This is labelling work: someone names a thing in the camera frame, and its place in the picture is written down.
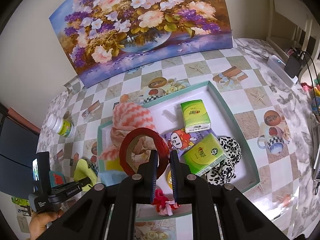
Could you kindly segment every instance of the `white power strip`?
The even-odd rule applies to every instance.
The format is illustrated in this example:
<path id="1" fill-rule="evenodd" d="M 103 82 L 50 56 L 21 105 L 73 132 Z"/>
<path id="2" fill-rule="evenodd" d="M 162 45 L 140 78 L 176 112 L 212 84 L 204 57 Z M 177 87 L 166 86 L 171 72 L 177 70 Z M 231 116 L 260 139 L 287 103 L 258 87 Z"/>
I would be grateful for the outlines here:
<path id="1" fill-rule="evenodd" d="M 297 76 L 291 78 L 284 71 L 285 63 L 283 63 L 276 55 L 272 55 L 269 57 L 267 65 L 283 80 L 283 82 L 289 88 L 292 88 L 298 82 Z"/>

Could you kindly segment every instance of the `leopard print fabric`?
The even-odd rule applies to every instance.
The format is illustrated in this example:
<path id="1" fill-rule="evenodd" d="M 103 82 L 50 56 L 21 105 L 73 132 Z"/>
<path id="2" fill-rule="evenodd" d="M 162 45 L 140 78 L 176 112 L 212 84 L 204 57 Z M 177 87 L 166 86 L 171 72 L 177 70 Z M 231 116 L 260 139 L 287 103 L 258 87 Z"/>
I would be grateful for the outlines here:
<path id="1" fill-rule="evenodd" d="M 240 161 L 242 151 L 238 142 L 231 137 L 220 137 L 219 142 L 229 156 L 204 176 L 210 184 L 222 186 L 236 177 L 235 165 Z"/>

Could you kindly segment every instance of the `roll of tape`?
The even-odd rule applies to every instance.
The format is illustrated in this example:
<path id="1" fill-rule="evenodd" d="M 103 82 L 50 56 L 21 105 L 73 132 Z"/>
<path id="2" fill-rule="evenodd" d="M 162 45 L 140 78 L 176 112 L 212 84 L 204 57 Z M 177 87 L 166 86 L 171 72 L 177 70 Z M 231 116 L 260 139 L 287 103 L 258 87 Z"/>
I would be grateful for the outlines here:
<path id="1" fill-rule="evenodd" d="M 155 131 L 149 128 L 137 128 L 126 135 L 119 152 L 120 165 L 128 176 L 137 173 L 137 169 L 133 165 L 131 154 L 139 139 L 143 136 L 148 136 L 153 139 L 156 150 L 159 155 L 159 165 L 157 169 L 157 179 L 164 173 L 169 163 L 169 148 L 162 137 Z"/>

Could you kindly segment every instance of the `screw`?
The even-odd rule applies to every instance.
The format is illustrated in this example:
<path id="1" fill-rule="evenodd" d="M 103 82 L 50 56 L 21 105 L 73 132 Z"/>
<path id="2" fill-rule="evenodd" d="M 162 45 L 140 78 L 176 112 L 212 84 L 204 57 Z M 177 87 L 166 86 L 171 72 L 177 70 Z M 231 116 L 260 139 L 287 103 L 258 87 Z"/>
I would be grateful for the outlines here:
<path id="1" fill-rule="evenodd" d="M 132 179 L 134 179 L 134 180 L 139 180 L 141 178 L 142 178 L 142 176 L 140 174 L 138 174 L 138 173 L 132 175 Z"/>
<path id="2" fill-rule="evenodd" d="M 235 188 L 235 186 L 233 186 L 233 184 L 231 184 L 231 183 L 226 183 L 226 184 L 224 185 L 224 188 L 225 188 L 226 190 L 233 190 L 233 189 Z"/>
<path id="3" fill-rule="evenodd" d="M 188 179 L 188 180 L 195 180 L 196 178 L 197 178 L 197 176 L 194 175 L 194 174 L 188 174 L 188 175 L 187 175 L 187 179 Z"/>
<path id="4" fill-rule="evenodd" d="M 94 186 L 94 189 L 95 189 L 96 191 L 103 190 L 103 189 L 104 189 L 104 185 L 103 185 L 102 183 L 96 184 L 96 185 Z"/>

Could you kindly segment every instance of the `white bottle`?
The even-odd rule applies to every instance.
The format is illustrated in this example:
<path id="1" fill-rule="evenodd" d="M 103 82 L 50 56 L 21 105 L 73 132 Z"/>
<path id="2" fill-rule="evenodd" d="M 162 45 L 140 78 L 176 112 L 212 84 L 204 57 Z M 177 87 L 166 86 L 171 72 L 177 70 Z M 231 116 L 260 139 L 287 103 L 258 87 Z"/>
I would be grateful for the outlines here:
<path id="1" fill-rule="evenodd" d="M 52 129 L 58 135 L 69 138 L 73 136 L 75 132 L 75 127 L 73 124 L 61 117 L 57 117 L 54 114 L 50 114 L 47 126 L 49 129 Z"/>

